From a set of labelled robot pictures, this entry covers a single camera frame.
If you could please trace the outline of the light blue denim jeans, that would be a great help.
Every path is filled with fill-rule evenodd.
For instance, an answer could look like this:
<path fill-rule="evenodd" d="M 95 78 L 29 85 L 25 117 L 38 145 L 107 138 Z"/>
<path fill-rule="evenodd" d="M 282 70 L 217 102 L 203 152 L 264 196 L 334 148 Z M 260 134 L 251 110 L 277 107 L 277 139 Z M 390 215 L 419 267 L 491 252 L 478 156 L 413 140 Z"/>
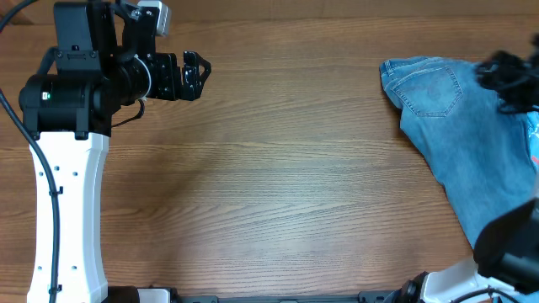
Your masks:
<path fill-rule="evenodd" d="M 444 187 L 470 243 L 490 221 L 527 202 L 536 179 L 529 118 L 501 114 L 498 95 L 478 84 L 476 66 L 435 56 L 380 65 L 401 130 Z"/>

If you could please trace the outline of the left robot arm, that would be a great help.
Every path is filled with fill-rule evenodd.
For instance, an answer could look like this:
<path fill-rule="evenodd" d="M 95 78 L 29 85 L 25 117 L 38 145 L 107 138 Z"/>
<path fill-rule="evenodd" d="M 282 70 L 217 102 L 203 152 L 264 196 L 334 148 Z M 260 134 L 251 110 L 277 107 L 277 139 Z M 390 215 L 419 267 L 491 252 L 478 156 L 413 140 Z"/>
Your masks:
<path fill-rule="evenodd" d="M 113 117 L 149 98 L 193 101 L 211 64 L 159 53 L 171 12 L 160 1 L 58 2 L 57 43 L 19 94 L 37 187 L 30 302 L 176 302 L 172 288 L 109 285 L 100 198 Z"/>

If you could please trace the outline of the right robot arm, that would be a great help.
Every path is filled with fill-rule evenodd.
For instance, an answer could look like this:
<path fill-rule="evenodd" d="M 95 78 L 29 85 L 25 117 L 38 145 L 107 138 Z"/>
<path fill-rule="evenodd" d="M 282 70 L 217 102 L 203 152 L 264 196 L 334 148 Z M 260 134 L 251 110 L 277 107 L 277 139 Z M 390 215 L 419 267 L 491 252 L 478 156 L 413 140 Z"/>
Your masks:
<path fill-rule="evenodd" d="M 380 66 L 400 127 L 423 155 L 473 255 L 422 273 L 391 302 L 538 299 L 538 57 L 416 56 Z"/>

